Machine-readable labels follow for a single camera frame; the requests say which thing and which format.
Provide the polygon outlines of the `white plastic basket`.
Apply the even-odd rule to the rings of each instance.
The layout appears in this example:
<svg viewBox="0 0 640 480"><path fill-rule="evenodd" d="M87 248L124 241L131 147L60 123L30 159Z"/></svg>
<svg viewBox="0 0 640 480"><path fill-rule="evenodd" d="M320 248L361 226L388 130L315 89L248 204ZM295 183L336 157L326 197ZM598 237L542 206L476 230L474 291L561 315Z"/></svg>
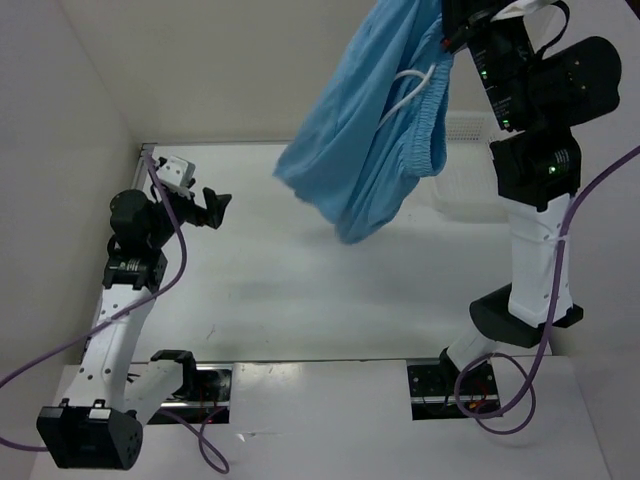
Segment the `white plastic basket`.
<svg viewBox="0 0 640 480"><path fill-rule="evenodd" d="M433 179L433 205L464 223L504 223L490 143L501 133L486 112L451 111L446 117L447 161Z"/></svg>

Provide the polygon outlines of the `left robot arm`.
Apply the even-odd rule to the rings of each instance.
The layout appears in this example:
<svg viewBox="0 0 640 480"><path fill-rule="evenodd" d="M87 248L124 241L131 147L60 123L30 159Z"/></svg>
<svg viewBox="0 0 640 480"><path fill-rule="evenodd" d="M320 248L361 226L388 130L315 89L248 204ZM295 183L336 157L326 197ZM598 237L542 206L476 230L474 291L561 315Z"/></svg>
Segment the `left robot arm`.
<svg viewBox="0 0 640 480"><path fill-rule="evenodd" d="M159 297L167 267L162 248L185 223L217 229L232 200L229 194L164 188L152 201L140 190L110 202L108 261L102 280L96 330L61 401L44 407L36 428L61 469L129 470L136 463L143 428L169 397L185 400L200 389L193 354L160 350L135 380L128 378L142 327Z"/></svg>

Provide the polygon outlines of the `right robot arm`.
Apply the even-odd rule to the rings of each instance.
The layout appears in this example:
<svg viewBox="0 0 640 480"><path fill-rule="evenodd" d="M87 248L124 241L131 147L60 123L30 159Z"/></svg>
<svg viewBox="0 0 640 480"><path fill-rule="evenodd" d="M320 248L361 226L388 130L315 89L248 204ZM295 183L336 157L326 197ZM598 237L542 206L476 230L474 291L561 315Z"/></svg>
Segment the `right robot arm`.
<svg viewBox="0 0 640 480"><path fill-rule="evenodd" d="M468 49L496 120L508 134L491 144L498 195L506 209L511 282L474 301L472 326L440 355L450 393L474 379L472 362L497 343L531 348L546 326L567 328L583 309L572 299L563 220L580 192L582 153L574 126L614 111L622 64L615 46L588 37L554 52L534 49L524 18L538 1L447 1L443 47Z"/></svg>

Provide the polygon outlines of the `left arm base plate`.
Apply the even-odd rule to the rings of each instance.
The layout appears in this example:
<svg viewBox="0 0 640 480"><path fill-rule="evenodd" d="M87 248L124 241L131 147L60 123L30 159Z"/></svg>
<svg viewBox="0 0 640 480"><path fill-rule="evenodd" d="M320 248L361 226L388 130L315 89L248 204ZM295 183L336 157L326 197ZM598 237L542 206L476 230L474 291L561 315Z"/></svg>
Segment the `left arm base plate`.
<svg viewBox="0 0 640 480"><path fill-rule="evenodd" d="M170 396L160 409L171 412L190 425L228 424L233 365L198 363L195 387L190 393Z"/></svg>

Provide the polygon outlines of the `light blue shorts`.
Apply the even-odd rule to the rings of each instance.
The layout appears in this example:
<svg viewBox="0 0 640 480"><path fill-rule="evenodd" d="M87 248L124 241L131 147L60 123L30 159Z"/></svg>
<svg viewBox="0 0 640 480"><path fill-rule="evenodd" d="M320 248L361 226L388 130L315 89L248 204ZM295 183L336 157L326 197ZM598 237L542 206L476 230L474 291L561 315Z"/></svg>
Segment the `light blue shorts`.
<svg viewBox="0 0 640 480"><path fill-rule="evenodd" d="M453 57L439 1L379 1L273 175L345 244L388 224L447 160Z"/></svg>

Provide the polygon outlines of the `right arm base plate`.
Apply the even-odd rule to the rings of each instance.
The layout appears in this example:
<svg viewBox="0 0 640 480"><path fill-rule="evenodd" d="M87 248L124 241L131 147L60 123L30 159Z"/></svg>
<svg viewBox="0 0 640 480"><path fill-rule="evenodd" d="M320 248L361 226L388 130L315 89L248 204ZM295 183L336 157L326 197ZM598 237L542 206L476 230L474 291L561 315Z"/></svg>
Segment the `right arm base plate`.
<svg viewBox="0 0 640 480"><path fill-rule="evenodd" d="M414 421L462 419L454 398L453 381L445 379L436 359L409 361L407 377ZM501 407L494 370L489 363L468 374L460 387L465 408L490 413Z"/></svg>

